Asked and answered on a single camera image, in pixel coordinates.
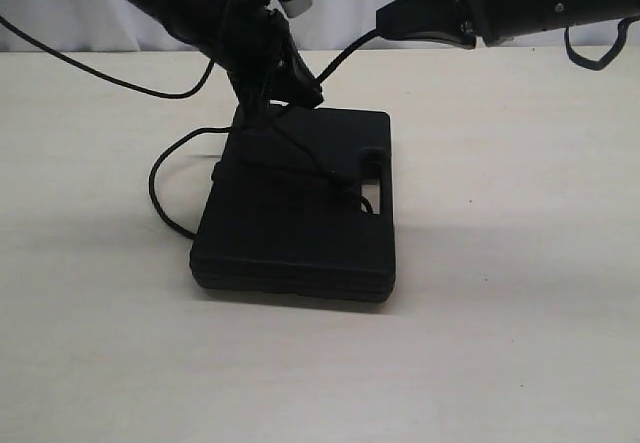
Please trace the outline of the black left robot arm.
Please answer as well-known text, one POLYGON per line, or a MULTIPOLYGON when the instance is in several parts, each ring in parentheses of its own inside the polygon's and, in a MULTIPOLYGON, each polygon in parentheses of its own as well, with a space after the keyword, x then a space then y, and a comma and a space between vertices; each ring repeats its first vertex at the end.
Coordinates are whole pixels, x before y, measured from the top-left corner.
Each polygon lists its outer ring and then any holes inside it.
POLYGON ((252 125, 269 125, 274 101, 307 110, 322 103, 289 25, 312 0, 126 1, 205 55, 210 68, 221 67, 252 125))

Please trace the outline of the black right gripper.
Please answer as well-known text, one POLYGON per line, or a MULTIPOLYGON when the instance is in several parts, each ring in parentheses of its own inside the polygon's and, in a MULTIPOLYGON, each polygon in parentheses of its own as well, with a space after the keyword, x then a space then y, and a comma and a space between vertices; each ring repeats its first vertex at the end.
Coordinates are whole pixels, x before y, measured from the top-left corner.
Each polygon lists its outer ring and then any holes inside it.
POLYGON ((394 0, 376 12, 388 41, 474 49, 524 35, 636 17, 639 0, 394 0))

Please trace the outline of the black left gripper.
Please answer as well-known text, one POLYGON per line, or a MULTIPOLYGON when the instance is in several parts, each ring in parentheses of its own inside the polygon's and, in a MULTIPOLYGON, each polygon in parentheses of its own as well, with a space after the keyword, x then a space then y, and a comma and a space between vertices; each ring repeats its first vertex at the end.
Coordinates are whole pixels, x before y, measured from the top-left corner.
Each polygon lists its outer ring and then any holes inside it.
POLYGON ((313 109, 321 84, 293 41, 278 0, 199 0, 199 49, 227 73, 248 124, 265 127, 274 101, 313 109))

